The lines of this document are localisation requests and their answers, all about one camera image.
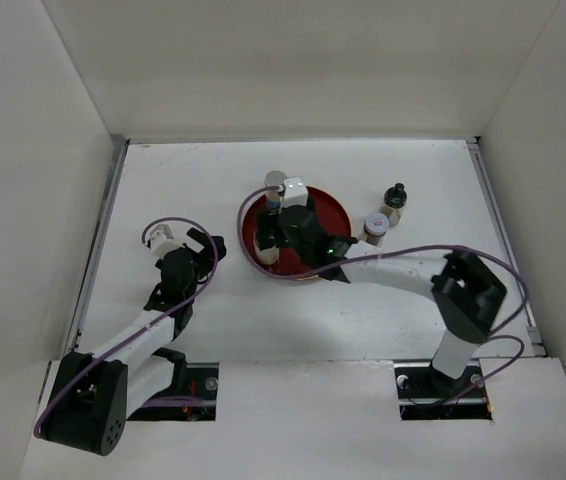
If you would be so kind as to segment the tall silver-lid bead bottle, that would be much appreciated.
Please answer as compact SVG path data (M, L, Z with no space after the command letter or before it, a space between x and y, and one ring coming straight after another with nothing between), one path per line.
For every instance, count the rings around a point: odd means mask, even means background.
M287 175L280 170L273 170L266 174L264 179L264 185L266 187L273 187L273 190L268 190L265 193L266 197L266 207L268 209L278 209L281 203L282 193L280 187L283 186Z

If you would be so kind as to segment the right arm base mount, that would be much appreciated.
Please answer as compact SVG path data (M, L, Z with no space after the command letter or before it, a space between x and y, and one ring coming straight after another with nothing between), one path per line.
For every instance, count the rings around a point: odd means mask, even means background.
M459 379L435 371L428 362L395 363L394 377L404 421L492 419L478 361L471 361Z

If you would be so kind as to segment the black-cap white jar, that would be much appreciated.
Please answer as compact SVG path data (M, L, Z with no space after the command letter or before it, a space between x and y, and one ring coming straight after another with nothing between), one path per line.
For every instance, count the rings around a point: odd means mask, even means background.
M255 249L255 255L257 261L266 266L274 265L279 260L279 249L276 247L267 248L261 250L259 248Z

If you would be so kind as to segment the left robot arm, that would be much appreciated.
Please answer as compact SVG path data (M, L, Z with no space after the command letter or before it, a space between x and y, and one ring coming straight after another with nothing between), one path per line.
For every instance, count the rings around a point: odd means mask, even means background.
M36 438L109 455L128 420L208 419L216 392L210 376L197 379L184 353L170 343L185 330L194 302L226 256L225 241L189 221L184 237L168 219L151 223L142 240L159 281L140 315L89 352L72 350L58 365L47 406L36 420Z

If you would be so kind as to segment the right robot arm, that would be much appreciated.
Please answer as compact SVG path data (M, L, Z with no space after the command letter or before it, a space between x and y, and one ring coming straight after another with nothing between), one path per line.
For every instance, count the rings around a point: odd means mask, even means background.
M487 342L507 288L472 252L453 249L440 258L413 254L389 257L352 237L328 233L312 208L282 208L277 226L301 262L327 280L372 284L432 301L445 332L427 370L437 397L453 396L475 351Z

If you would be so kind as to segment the white-lid short jar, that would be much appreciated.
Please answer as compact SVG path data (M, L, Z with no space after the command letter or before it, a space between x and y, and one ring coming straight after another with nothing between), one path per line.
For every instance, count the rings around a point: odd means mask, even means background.
M389 219L380 212L370 213L364 220L359 239L373 246L380 246L390 228Z

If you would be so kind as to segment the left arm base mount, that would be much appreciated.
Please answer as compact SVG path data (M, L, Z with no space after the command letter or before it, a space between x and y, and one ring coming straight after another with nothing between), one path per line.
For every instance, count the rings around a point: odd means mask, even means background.
M208 422L216 419L219 364L187 366L176 384L151 397L128 417L132 422Z

